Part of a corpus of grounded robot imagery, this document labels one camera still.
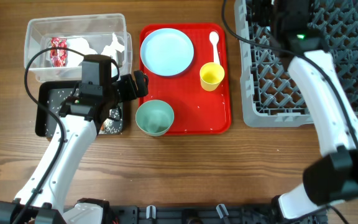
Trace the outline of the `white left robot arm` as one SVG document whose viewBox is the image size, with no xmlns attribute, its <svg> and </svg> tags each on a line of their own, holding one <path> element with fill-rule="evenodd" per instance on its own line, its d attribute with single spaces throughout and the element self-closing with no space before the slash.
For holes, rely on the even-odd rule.
<svg viewBox="0 0 358 224">
<path fill-rule="evenodd" d="M 140 70 L 78 81 L 62 102 L 55 133 L 29 181 L 12 202 L 0 201 L 0 223 L 114 223 L 105 200 L 82 198 L 65 210 L 65 199 L 79 163 L 96 139 L 110 110 L 148 94 L 149 78 Z"/>
</svg>

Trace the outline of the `green bowl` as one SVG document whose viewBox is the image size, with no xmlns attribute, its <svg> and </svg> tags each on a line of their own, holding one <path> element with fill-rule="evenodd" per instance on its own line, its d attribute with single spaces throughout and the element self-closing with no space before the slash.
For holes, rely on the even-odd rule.
<svg viewBox="0 0 358 224">
<path fill-rule="evenodd" d="M 162 100 L 150 100 L 136 111 L 137 126 L 149 136 L 162 136 L 168 132 L 175 119 L 173 108 Z"/>
</svg>

